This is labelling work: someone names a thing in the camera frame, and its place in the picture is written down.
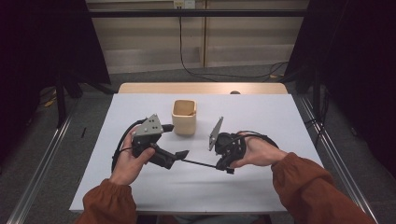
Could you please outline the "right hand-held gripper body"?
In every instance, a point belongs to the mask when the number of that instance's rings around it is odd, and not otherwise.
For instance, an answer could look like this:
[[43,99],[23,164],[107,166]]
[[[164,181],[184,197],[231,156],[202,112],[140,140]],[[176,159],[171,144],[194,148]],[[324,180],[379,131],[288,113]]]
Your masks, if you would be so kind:
[[219,162],[241,160],[246,151],[246,148],[240,143],[241,137],[236,133],[222,133],[220,131],[222,122],[223,117],[220,117],[210,133],[208,150],[215,149],[215,153],[220,155]]

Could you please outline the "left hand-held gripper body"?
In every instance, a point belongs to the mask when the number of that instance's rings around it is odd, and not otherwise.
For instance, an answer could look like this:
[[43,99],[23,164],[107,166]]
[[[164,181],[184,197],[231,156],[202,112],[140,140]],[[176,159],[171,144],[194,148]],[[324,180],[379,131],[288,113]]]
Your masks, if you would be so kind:
[[134,156],[138,157],[149,147],[154,148],[155,153],[149,161],[165,169],[170,169],[176,161],[176,155],[158,146],[157,142],[163,133],[163,125],[156,114],[145,119],[133,132]]

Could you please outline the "square wooden pen holder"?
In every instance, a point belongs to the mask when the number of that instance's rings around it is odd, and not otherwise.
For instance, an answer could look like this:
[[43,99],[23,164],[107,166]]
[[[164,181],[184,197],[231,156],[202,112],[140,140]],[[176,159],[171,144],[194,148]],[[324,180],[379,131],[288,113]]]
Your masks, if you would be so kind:
[[175,100],[172,109],[172,121],[175,126],[174,132],[181,135],[192,135],[196,130],[196,117],[188,116],[191,105],[196,103],[194,100],[179,99]]

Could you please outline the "thin black brush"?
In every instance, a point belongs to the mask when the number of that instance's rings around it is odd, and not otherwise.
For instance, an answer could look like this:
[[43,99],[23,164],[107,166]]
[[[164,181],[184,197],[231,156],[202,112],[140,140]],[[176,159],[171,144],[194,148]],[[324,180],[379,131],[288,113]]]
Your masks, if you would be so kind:
[[198,162],[198,161],[189,161],[189,160],[182,160],[184,162],[188,162],[188,163],[192,163],[192,164],[196,164],[196,165],[201,165],[201,166],[205,166],[205,167],[210,167],[210,168],[215,168],[216,170],[220,170],[220,171],[225,171],[227,174],[233,175],[234,174],[234,169],[232,168],[218,168],[216,165],[211,165],[211,164],[206,164],[206,163],[202,163],[202,162]]

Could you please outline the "person's right hand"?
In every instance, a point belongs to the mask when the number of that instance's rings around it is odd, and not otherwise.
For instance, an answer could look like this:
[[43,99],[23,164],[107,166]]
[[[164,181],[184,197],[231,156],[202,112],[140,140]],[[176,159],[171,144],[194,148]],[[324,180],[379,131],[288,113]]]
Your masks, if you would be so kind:
[[231,168],[240,168],[248,164],[256,166],[269,166],[282,161],[288,153],[271,145],[259,136],[250,133],[241,133],[245,138],[247,150],[241,160],[233,161]]

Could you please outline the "person's left hand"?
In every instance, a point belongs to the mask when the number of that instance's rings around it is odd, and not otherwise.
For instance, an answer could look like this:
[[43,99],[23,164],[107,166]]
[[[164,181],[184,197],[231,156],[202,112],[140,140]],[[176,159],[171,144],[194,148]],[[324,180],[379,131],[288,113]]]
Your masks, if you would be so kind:
[[155,150],[151,147],[145,149],[137,158],[133,155],[132,142],[133,127],[125,136],[121,145],[121,152],[109,181],[116,185],[130,186],[138,177],[143,166],[154,155]]

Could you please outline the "white table cover board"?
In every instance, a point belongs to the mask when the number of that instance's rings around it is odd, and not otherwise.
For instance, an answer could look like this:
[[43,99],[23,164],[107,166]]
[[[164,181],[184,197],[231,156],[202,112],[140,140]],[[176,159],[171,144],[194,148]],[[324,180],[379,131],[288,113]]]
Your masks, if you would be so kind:
[[[82,211],[85,193],[109,177],[112,156],[126,129],[152,114],[163,123],[171,122],[178,98],[176,94],[143,93],[113,97],[71,211]],[[223,117],[221,129],[226,133],[262,133],[284,151],[320,161],[289,94],[194,94],[191,99],[197,104],[195,134],[166,133],[158,142],[161,148],[172,153],[188,150],[186,160],[214,165],[219,157],[208,150],[208,137]],[[184,161],[175,162],[171,169],[149,163],[132,184],[132,194],[140,214],[264,214],[284,209],[271,169],[253,165],[229,175]]]

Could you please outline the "black curtain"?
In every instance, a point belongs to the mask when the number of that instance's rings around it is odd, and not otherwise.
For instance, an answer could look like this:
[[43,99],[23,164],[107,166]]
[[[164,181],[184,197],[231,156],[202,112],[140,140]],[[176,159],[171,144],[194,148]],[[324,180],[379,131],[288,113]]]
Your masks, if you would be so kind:
[[86,0],[0,0],[0,163],[39,104],[64,79],[110,82]]
[[324,84],[396,178],[396,0],[309,0],[285,76]]

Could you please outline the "aluminium floor rail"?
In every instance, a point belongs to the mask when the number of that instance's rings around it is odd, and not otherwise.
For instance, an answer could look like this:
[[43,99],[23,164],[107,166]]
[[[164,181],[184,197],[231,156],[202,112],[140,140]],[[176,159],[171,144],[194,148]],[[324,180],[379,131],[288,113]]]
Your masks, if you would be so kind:
[[347,191],[347,195],[366,215],[374,220],[375,224],[379,224],[370,204],[367,202],[352,174],[347,169],[346,164],[344,163],[326,128],[314,115],[314,107],[312,103],[307,97],[302,97],[300,102],[304,107],[305,114],[311,119],[317,139],[320,145],[324,147],[329,159],[331,160],[336,173]]
[[68,114],[65,116],[63,123],[56,128],[54,135],[47,146],[47,149],[35,169],[34,175],[29,181],[26,189],[23,194],[19,198],[16,206],[14,207],[9,219],[7,220],[7,224],[23,224],[27,215],[32,207],[33,202],[35,201],[36,195],[38,194],[44,178],[47,175],[47,172],[50,169],[52,161],[60,147],[62,141],[64,140],[64,136],[68,131],[71,120],[75,114],[76,107],[78,106],[79,100],[76,100],[69,109]]

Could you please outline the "black stand post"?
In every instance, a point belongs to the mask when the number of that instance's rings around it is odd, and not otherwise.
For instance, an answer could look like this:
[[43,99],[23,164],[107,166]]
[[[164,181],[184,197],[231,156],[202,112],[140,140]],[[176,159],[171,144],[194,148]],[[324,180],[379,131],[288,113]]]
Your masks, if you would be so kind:
[[320,74],[315,68],[315,79],[313,84],[313,110],[316,119],[320,116]]
[[56,100],[57,100],[57,108],[58,108],[58,124],[57,127],[60,128],[66,119],[66,107],[64,100],[64,84],[62,81],[62,76],[58,74],[56,76]]

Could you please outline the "black horizontal frame bar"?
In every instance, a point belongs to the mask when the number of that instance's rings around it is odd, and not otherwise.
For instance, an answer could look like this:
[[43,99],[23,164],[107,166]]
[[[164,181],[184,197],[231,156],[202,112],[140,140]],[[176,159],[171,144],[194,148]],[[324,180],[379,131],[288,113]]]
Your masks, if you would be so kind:
[[304,9],[152,9],[90,10],[93,18],[144,17],[304,17]]

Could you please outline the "white wall socket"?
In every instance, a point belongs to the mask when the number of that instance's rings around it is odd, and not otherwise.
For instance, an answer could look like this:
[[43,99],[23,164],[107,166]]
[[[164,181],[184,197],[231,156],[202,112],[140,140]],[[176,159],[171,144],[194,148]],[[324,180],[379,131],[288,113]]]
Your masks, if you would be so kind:
[[173,0],[175,9],[195,9],[195,0]]

